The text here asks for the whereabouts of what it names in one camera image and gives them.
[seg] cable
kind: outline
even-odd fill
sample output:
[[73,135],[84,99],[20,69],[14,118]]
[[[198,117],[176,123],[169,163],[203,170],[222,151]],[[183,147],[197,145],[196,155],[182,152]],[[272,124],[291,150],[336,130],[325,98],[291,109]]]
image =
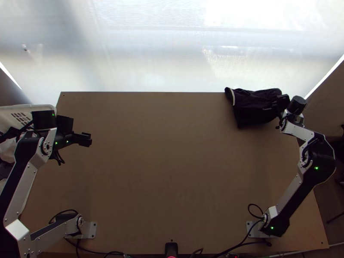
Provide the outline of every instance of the cable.
[[75,246],[75,253],[77,255],[77,258],[80,258],[80,255],[79,255],[79,245],[80,245],[80,242],[81,242],[81,239],[78,239],[77,240],[77,244]]
[[232,250],[234,250],[234,249],[236,249],[236,248],[239,248],[239,247],[241,247],[241,246],[253,245],[253,244],[266,244],[266,245],[269,246],[269,247],[272,246],[272,244],[271,244],[270,242],[266,241],[266,240],[258,241],[258,242],[248,242],[248,243],[244,243],[245,240],[249,237],[249,234],[251,233],[251,230],[254,228],[254,226],[257,225],[259,222],[262,222],[262,221],[263,221],[262,219],[256,221],[256,222],[250,227],[250,229],[249,229],[249,231],[247,232],[246,236],[244,237],[244,239],[243,239],[239,244],[237,244],[236,246],[233,246],[233,247],[231,247],[231,248],[229,248],[229,249],[227,249],[227,250],[225,250],[225,251],[223,251],[223,252],[221,252],[221,253],[218,253],[218,254],[214,255],[213,258],[217,258],[217,257],[219,257],[219,256],[221,256],[221,255],[225,255],[225,254],[229,253],[230,251],[232,251]]
[[79,214],[75,209],[67,209],[67,210],[64,210],[64,211],[59,212],[59,213],[56,214],[54,217],[52,217],[52,218],[49,220],[48,224],[51,224],[52,221],[55,219],[55,217],[56,217],[57,215],[60,215],[60,214],[65,213],[65,212],[74,212],[74,213],[76,213],[76,214]]
[[201,255],[202,252],[203,252],[203,248],[200,248],[200,249],[197,249],[196,251],[194,251],[194,252],[190,255],[190,258],[194,258],[194,256],[195,256],[196,253],[198,253],[198,252],[200,252],[199,255]]
[[[65,240],[66,240],[68,243],[70,243],[72,246],[77,247],[77,244],[73,243],[72,241],[70,241],[70,240],[68,240],[68,239],[66,239],[66,238],[65,238]],[[85,252],[92,253],[92,254],[96,254],[96,255],[123,255],[123,256],[125,255],[125,256],[130,256],[130,257],[133,257],[133,258],[134,258],[134,256],[132,256],[132,255],[126,255],[125,253],[123,253],[123,252],[118,252],[118,251],[111,251],[111,252],[96,252],[96,251],[88,250],[88,249],[83,248],[83,247],[81,247],[81,246],[78,246],[78,249],[79,249],[79,250],[83,250],[83,251],[85,251]]]
[[104,258],[107,258],[107,256],[109,256],[109,255],[121,255],[121,256],[124,256],[124,257],[125,257],[125,254],[122,253],[122,252],[111,251],[111,252],[108,252],[108,253],[104,256]]
[[[257,207],[259,210],[260,210],[260,212],[261,212],[261,216],[259,217],[259,216],[257,216],[257,215],[254,215],[251,211],[250,211],[250,207],[251,206],[255,206],[255,207]],[[253,216],[253,217],[255,217],[255,218],[258,218],[258,219],[262,219],[263,218],[263,210],[257,205],[257,204],[254,204],[254,203],[250,203],[248,206],[247,206],[247,209],[248,209],[248,211],[249,211],[249,213]]]
[[[65,213],[65,212],[74,212],[75,215],[79,214],[79,212],[76,211],[75,209],[67,209],[67,210],[64,210],[64,211],[61,211],[61,212],[57,213],[54,217],[52,217],[52,218],[49,220],[48,224],[51,224],[52,221],[55,219],[55,217],[56,217],[57,215],[60,215],[60,214]],[[124,256],[124,257],[130,256],[130,257],[134,258],[132,255],[126,255],[125,253],[123,253],[123,252],[118,252],[118,251],[111,251],[111,252],[96,252],[96,251],[88,250],[88,249],[83,248],[83,247],[80,246],[81,239],[78,239],[76,244],[73,243],[72,241],[66,239],[66,238],[64,238],[64,240],[66,240],[68,243],[70,243],[71,245],[73,245],[73,246],[75,247],[75,252],[76,252],[77,258],[80,258],[79,249],[80,249],[80,250],[83,250],[83,251],[85,251],[85,252],[92,253],[92,254],[105,255],[105,257],[107,257],[107,256],[109,256],[109,255],[122,255],[122,256]]]

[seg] white cloth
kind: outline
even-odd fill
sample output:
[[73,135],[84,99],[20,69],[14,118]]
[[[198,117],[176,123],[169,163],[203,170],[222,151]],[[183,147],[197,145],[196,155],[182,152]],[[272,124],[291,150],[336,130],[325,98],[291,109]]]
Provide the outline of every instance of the white cloth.
[[7,139],[0,143],[0,158],[8,163],[14,162],[14,151],[17,147],[15,138]]

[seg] metal bracket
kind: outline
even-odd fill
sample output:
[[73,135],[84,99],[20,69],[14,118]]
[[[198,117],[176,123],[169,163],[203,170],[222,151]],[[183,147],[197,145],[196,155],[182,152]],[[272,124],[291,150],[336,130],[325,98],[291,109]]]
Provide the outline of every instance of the metal bracket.
[[[253,221],[246,221],[246,232],[248,233],[252,225],[254,224]],[[276,236],[268,236],[265,233],[261,232],[260,223],[257,223],[249,234],[249,238],[275,238]]]
[[93,239],[97,231],[97,223],[94,221],[82,221],[79,224],[81,234],[76,236],[65,236],[73,239]]

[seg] black cable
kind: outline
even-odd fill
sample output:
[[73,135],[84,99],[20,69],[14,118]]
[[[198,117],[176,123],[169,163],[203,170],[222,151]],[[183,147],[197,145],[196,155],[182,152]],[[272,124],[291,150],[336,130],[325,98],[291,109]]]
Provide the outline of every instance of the black cable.
[[64,210],[64,211],[59,212],[59,213],[56,214],[54,217],[52,217],[52,218],[49,220],[48,224],[51,224],[52,221],[55,219],[55,217],[56,217],[57,215],[60,215],[60,214],[65,213],[65,212],[74,212],[74,213],[76,213],[76,214],[79,214],[75,209],[67,209],[67,210]]
[[221,253],[218,253],[218,254],[214,255],[213,258],[217,258],[217,257],[219,257],[221,255],[225,255],[225,254],[229,253],[230,251],[232,251],[232,250],[234,250],[236,248],[239,248],[241,246],[253,245],[253,244],[266,244],[267,246],[272,246],[272,244],[270,242],[266,241],[266,240],[259,241],[259,242],[244,243],[245,240],[249,237],[249,235],[251,233],[251,230],[254,228],[254,226],[257,225],[259,222],[262,222],[262,221],[263,220],[260,219],[260,220],[256,221],[255,223],[253,223],[253,225],[250,227],[249,231],[247,232],[246,236],[244,237],[244,239],[239,244],[237,244],[236,246],[233,246],[233,247],[231,247],[231,248],[229,248],[229,249],[227,249],[227,250],[225,250],[225,251],[223,251]]
[[[65,238],[65,240],[70,243],[72,246],[77,246],[77,244],[73,243],[72,241],[68,240]],[[83,248],[81,246],[78,247],[78,249],[80,250],[83,250],[85,252],[89,252],[89,253],[92,253],[92,254],[96,254],[96,255],[125,255],[125,253],[122,253],[122,252],[118,252],[118,251],[111,251],[111,252],[96,252],[96,251],[92,251],[92,250],[88,250],[86,248]]]
[[111,251],[111,252],[108,252],[108,253],[104,256],[104,258],[107,258],[107,256],[109,256],[109,255],[121,255],[121,256],[125,256],[125,254],[122,253],[122,252]]
[[17,137],[15,138],[15,142],[19,141],[20,135],[22,135],[22,133],[25,132],[29,128],[29,126],[32,125],[33,123],[34,123],[33,121],[30,121],[26,125],[24,125],[21,129],[19,129]]
[[65,164],[65,161],[62,159],[60,153],[58,152],[58,150],[56,151],[56,156],[60,159],[60,162]]
[[[61,211],[61,212],[57,213],[54,217],[52,217],[52,218],[49,220],[48,224],[51,224],[52,221],[55,219],[55,217],[56,217],[57,215],[60,215],[60,214],[62,214],[62,213],[66,213],[66,212],[74,212],[75,215],[79,214],[79,212],[76,211],[75,209],[67,209],[67,210],[64,210],[64,211]],[[76,244],[73,243],[72,241],[66,239],[66,238],[65,238],[65,240],[66,240],[68,243],[70,243],[71,245],[73,245],[73,246],[75,247],[75,252],[76,252],[76,255],[77,255],[78,258],[80,258],[80,256],[79,256],[79,249],[80,249],[80,250],[83,250],[83,251],[85,251],[85,252],[92,253],[92,254],[105,255],[105,257],[107,257],[108,255],[123,255],[123,256],[126,255],[125,253],[123,253],[123,252],[118,252],[118,251],[111,251],[111,252],[96,252],[96,251],[88,250],[88,249],[83,248],[83,247],[80,246],[81,239],[78,239]]]
[[[255,206],[255,207],[257,207],[259,210],[260,210],[260,212],[261,212],[261,216],[259,217],[259,216],[257,216],[257,215],[254,215],[251,211],[250,211],[250,207],[251,206]],[[253,216],[253,217],[255,217],[255,218],[258,218],[258,219],[262,219],[263,218],[263,211],[262,211],[262,209],[257,205],[257,204],[254,204],[254,203],[250,203],[248,206],[247,206],[247,209],[248,209],[248,211],[249,211],[249,213]]]
[[81,239],[78,239],[77,240],[77,244],[75,246],[75,253],[77,255],[77,258],[80,258],[80,255],[79,255],[79,245],[80,245],[80,242],[81,242]]
[[200,249],[197,249],[196,251],[194,251],[194,252],[190,255],[190,258],[194,258],[194,256],[195,256],[196,253],[198,253],[198,252],[200,252],[199,255],[201,255],[202,252],[203,252],[203,248],[200,248]]

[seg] vent grille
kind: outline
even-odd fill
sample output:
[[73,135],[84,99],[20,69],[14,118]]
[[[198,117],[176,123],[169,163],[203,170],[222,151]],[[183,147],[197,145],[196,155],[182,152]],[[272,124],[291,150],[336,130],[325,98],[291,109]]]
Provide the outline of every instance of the vent grille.
[[30,122],[30,119],[25,113],[11,113],[11,115],[24,126]]

